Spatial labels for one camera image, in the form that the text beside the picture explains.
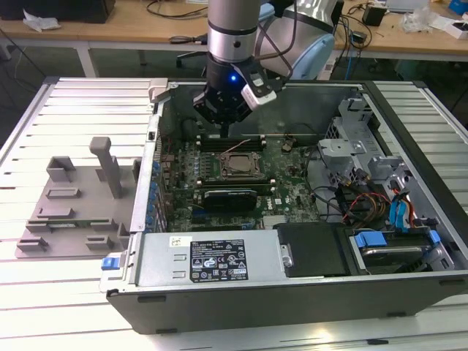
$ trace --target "sticker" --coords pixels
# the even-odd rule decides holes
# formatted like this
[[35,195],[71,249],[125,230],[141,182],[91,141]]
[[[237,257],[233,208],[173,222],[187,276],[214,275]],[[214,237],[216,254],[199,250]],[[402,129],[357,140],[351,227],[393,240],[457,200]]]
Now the sticker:
[[244,240],[241,239],[192,241],[190,263],[190,280],[194,283],[249,279]]
[[169,247],[190,246],[191,236],[171,236],[169,237]]

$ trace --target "wooden desk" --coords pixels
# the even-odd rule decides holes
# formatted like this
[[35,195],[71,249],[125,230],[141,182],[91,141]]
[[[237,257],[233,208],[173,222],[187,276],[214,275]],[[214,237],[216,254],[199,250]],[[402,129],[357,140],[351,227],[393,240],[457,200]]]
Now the wooden desk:
[[[175,35],[196,37],[208,31],[205,18],[196,20],[168,20],[146,11],[149,0],[116,0],[116,6],[106,23],[77,23],[60,21],[62,28],[36,32],[20,20],[0,20],[2,28],[20,46],[74,48],[83,66],[85,76],[99,77],[90,49],[176,50],[206,51],[196,44],[171,45]],[[202,8],[200,4],[186,4],[184,0],[164,3],[161,12],[175,15]],[[0,36],[0,47],[11,45]]]
[[[363,0],[346,0],[344,13]],[[90,55],[92,48],[130,50],[180,50],[205,51],[202,45],[171,45],[169,38],[175,35],[197,36],[208,30],[205,18],[196,20],[168,20],[146,11],[149,0],[116,0],[116,7],[104,24],[61,22],[62,28],[38,33],[26,27],[22,21],[2,21],[0,28],[23,46],[45,46],[74,48],[78,52],[86,77],[97,77],[98,72]],[[442,15],[453,17],[443,4],[432,4],[432,9]],[[185,4],[184,0],[164,3],[163,13],[174,15],[200,9],[202,5]],[[363,11],[353,16],[362,18]],[[380,27],[372,28],[373,40],[362,52],[362,57],[376,59],[411,59],[432,61],[468,61],[468,41],[457,40],[443,31],[406,34],[399,22],[401,15],[388,14]],[[366,32],[365,28],[351,20],[351,27]],[[333,57],[341,53],[344,46],[343,29],[336,35]],[[0,46],[10,42],[0,37]]]
[[[346,1],[343,13],[347,14],[351,6],[355,4],[365,3],[366,1]],[[454,12],[448,9],[448,2],[432,3],[431,9],[445,17],[460,18]],[[356,11],[352,17],[362,20],[364,11]],[[431,33],[405,33],[401,28],[400,21],[402,15],[396,13],[387,14],[379,27],[369,27],[372,30],[371,44],[363,52],[363,57],[375,57],[375,52],[389,55],[418,54],[418,55],[450,55],[453,61],[468,61],[468,40],[457,40],[444,31],[433,29]],[[368,34],[367,30],[362,27],[357,21],[350,20],[352,29],[362,31]],[[339,27],[339,33],[336,35],[336,49],[342,49],[344,46],[344,30]]]

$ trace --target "plastic bag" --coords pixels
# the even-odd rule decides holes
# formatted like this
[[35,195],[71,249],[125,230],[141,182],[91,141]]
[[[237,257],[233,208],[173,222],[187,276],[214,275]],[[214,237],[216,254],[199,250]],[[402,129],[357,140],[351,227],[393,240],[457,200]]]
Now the plastic bag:
[[43,29],[61,28],[56,18],[41,18],[30,15],[25,10],[23,10],[23,12],[25,17],[23,23],[35,31],[42,32]]
[[413,13],[405,13],[401,19],[401,27],[406,33],[415,31],[432,31],[429,24],[437,17],[429,6],[416,9]]

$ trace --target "blue latch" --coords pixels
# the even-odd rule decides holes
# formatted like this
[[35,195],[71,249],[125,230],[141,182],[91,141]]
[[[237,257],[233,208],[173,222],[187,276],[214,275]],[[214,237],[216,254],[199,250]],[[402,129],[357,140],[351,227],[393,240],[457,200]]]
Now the blue latch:
[[387,241],[382,232],[360,232],[355,235],[356,244],[359,248],[369,246],[387,246]]
[[435,230],[429,231],[429,236],[431,237],[432,243],[434,245],[440,242],[439,234]]
[[102,259],[101,269],[103,271],[114,271],[120,269],[119,257],[106,257]]

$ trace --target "desk leg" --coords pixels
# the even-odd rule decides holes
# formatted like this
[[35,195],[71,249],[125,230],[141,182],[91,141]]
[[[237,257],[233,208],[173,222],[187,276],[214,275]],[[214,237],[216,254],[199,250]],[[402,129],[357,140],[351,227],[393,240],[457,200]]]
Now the desk leg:
[[8,48],[6,45],[0,45],[0,59],[3,61],[9,61],[11,60],[12,56],[10,55],[10,52],[8,51]]
[[330,80],[331,73],[333,68],[335,67],[336,60],[340,55],[339,50],[333,50],[331,52],[330,58],[328,59],[327,63],[323,67],[322,71],[317,76],[317,80]]
[[99,72],[97,71],[96,64],[91,57],[90,49],[83,46],[76,48],[78,57],[80,58],[81,66],[87,78],[98,78]]

